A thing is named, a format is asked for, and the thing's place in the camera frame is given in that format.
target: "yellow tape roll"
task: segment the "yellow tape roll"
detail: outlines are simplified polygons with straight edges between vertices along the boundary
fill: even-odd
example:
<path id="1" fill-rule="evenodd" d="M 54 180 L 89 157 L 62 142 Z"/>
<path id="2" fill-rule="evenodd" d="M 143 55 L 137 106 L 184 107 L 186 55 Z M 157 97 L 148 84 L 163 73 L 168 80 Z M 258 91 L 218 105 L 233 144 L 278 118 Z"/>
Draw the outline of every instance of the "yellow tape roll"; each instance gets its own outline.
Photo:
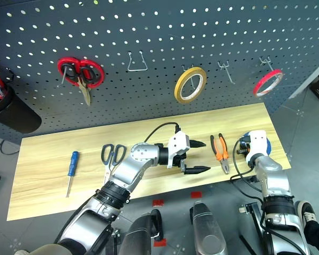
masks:
<path id="1" fill-rule="evenodd" d="M 186 84 L 186 82 L 194 75 L 198 75 L 200 77 L 198 86 L 193 93 L 191 93 L 190 95 L 186 97 L 183 97 L 182 96 L 183 87 Z M 186 70 L 176 83 L 175 91 L 174 91 L 176 100 L 182 104 L 190 103 L 191 101 L 195 100 L 195 98 L 197 98 L 198 95 L 200 95 L 206 82 L 207 82 L 207 74 L 202 68 L 192 67 Z"/>

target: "screwdriver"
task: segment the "screwdriver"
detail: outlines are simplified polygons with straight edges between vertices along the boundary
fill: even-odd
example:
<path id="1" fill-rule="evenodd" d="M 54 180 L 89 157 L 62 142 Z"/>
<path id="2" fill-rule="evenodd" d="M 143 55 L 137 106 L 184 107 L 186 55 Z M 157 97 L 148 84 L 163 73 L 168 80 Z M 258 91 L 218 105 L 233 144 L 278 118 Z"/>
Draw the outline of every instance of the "screwdriver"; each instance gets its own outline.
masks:
<path id="1" fill-rule="evenodd" d="M 70 177 L 70 179 L 69 179 L 69 183 L 68 183 L 68 191 L 66 193 L 67 198 L 69 197 L 69 194 L 70 194 L 71 181 L 72 181 L 72 177 L 75 174 L 75 169 L 77 168 L 78 158 L 79 158 L 79 152 L 74 151 L 72 153 L 70 167 L 69 167 L 69 173 L 68 173 L 68 176 Z"/>

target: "orange pliers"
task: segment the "orange pliers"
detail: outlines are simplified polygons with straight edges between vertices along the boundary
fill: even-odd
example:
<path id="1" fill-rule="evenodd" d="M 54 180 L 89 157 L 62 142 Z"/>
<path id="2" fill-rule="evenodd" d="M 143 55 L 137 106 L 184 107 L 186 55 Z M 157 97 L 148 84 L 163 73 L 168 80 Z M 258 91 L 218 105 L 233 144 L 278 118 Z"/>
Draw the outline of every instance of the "orange pliers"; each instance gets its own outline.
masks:
<path id="1" fill-rule="evenodd" d="M 219 139 L 222 144 L 223 153 L 221 154 L 219 149 L 217 148 L 216 141 L 213 135 L 211 135 L 212 149 L 213 149 L 213 152 L 215 153 L 216 159 L 220 161 L 222 169 L 225 172 L 225 174 L 229 174 L 227 144 L 225 143 L 225 140 L 221 133 L 219 133 Z"/>

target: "scissors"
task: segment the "scissors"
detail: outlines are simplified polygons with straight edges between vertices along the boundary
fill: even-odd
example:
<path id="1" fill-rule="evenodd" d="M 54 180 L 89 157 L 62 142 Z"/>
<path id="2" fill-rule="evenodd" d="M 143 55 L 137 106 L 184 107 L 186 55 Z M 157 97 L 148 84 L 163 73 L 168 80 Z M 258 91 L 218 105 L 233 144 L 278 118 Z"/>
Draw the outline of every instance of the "scissors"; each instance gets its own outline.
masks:
<path id="1" fill-rule="evenodd" d="M 109 148 L 110 151 L 108 153 L 107 160 L 105 160 L 104 153 L 105 153 L 105 150 L 107 148 Z M 119 160 L 117 160 L 117 156 L 118 156 L 119 150 L 122 150 L 122 156 L 120 157 Z M 104 183 L 103 183 L 103 185 L 105 183 L 107 183 L 107 181 L 110 178 L 115 166 L 123 161 L 126 152 L 127 152 L 127 148 L 124 145 L 118 144 L 118 145 L 116 145 L 116 149 L 114 149 L 113 144 L 105 144 L 105 145 L 103 145 L 102 153 L 100 155 L 100 157 L 102 158 L 102 162 L 105 165 L 105 174 L 104 174 Z"/>
<path id="2" fill-rule="evenodd" d="M 58 71 L 71 84 L 80 88 L 86 104 L 91 103 L 89 89 L 97 88 L 104 81 L 104 71 L 96 62 L 88 59 L 63 57 L 58 61 Z"/>

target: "tape roll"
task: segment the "tape roll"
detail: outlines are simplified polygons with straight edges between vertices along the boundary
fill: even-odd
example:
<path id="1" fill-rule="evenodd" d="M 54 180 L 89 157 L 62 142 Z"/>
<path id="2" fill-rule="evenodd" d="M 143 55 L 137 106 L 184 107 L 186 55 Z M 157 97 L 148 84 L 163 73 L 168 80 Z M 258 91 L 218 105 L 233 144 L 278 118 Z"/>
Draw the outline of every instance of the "tape roll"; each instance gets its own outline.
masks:
<path id="1" fill-rule="evenodd" d="M 273 83 L 271 85 L 269 85 L 268 88 L 266 88 L 265 90 L 261 91 L 258 93 L 259 89 L 267 82 L 269 81 L 271 78 L 275 77 L 275 80 L 273 81 Z M 263 76 L 261 78 L 261 80 L 259 80 L 259 82 L 257 83 L 257 85 L 254 87 L 253 89 L 253 94 L 255 97 L 261 97 L 269 92 L 272 91 L 272 89 L 274 89 L 274 87 L 276 85 L 278 85 L 278 83 L 282 80 L 283 77 L 283 73 L 280 69 L 275 69 L 272 72 L 269 72 L 268 74 L 266 74 L 265 76 Z"/>
<path id="2" fill-rule="evenodd" d="M 193 93 L 191 93 L 190 95 L 188 95 L 186 97 L 182 96 L 182 90 L 183 90 L 184 85 L 194 75 L 197 75 L 200 78 L 200 80 L 198 82 L 198 86 L 193 91 Z M 200 67 L 189 68 L 184 73 L 182 73 L 181 77 L 178 79 L 178 81 L 176 83 L 175 91 L 174 91 L 174 95 L 175 95 L 176 100 L 182 104 L 186 104 L 186 103 L 189 103 L 189 102 L 195 100 L 202 92 L 206 82 L 207 82 L 207 74 L 202 68 L 200 68 Z"/>

